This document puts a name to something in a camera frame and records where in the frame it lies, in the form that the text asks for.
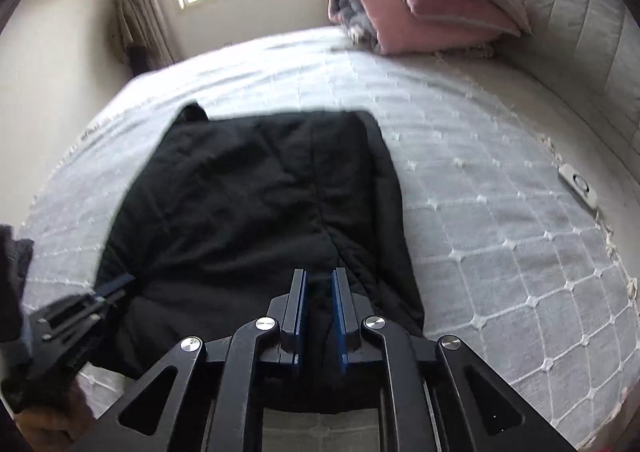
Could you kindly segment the grey fleece bed sheet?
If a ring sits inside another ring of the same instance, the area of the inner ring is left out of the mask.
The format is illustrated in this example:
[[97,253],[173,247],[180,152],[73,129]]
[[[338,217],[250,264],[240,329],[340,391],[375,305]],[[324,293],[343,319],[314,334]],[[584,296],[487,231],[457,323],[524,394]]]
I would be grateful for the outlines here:
[[639,184],[597,134],[539,81],[494,58],[444,55],[444,64],[501,100],[533,136],[578,170],[598,194],[605,223],[628,274],[639,276]]

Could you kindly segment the dark jacket beside bed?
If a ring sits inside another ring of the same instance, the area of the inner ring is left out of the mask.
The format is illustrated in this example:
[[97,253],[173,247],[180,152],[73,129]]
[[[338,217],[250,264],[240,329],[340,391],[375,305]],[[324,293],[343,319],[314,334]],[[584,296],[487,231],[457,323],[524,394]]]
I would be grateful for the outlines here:
[[14,239],[9,225],[1,226],[1,342],[14,342],[23,329],[22,298],[35,243]]

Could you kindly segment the grey quilted bedspread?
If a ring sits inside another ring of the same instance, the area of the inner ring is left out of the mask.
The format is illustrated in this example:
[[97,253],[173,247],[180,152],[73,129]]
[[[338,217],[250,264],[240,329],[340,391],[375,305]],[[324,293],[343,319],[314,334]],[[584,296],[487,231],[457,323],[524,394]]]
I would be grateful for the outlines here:
[[336,28],[280,34],[145,74],[97,115],[20,233],[35,310],[93,283],[112,219],[180,107],[213,118],[367,109],[404,195],[425,333],[461,336],[578,449],[612,446],[639,405],[638,277],[567,164],[441,57],[383,57]]

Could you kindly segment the black garment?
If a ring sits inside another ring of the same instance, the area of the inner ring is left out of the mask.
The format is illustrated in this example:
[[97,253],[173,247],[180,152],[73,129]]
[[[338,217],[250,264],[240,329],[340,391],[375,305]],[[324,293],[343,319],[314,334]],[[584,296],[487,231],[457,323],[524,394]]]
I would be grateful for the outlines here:
[[136,296],[93,364],[136,380],[180,339],[227,337],[265,314],[300,269],[309,275],[303,371],[272,403],[356,410],[366,391],[337,363],[337,268],[375,313],[421,334],[400,185],[374,117],[211,120],[188,105],[131,184],[105,243],[96,285],[127,273]]

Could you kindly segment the hanging olive clothing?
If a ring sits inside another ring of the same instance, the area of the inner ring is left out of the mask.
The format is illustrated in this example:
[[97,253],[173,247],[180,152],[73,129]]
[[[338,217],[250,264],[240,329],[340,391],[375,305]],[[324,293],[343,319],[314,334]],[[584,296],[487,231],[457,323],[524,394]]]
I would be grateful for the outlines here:
[[143,36],[137,9],[130,0],[113,0],[110,47],[119,62],[129,67],[134,77],[151,70],[149,48]]

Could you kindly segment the pink folded quilt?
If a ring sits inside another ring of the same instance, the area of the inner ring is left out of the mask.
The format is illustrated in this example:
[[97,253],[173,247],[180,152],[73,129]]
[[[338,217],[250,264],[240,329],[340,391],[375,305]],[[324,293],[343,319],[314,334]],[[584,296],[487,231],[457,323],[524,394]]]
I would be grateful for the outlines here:
[[473,26],[422,22],[404,0],[329,0],[328,14],[352,44],[383,56],[478,48],[500,36]]

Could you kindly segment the grey padded headboard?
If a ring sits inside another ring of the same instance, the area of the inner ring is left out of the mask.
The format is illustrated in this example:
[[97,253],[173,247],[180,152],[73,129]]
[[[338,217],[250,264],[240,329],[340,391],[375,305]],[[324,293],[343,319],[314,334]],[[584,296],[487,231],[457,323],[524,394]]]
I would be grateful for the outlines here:
[[499,54],[555,93],[639,171],[639,26],[623,0],[520,0],[532,34]]

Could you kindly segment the white remote control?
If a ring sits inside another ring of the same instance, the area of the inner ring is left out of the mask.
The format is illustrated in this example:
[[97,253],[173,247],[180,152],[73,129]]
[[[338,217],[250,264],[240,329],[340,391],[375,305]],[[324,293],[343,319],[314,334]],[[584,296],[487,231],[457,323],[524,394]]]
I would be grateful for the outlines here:
[[591,211],[599,206],[598,194],[589,182],[571,165],[562,164],[558,168],[560,180]]

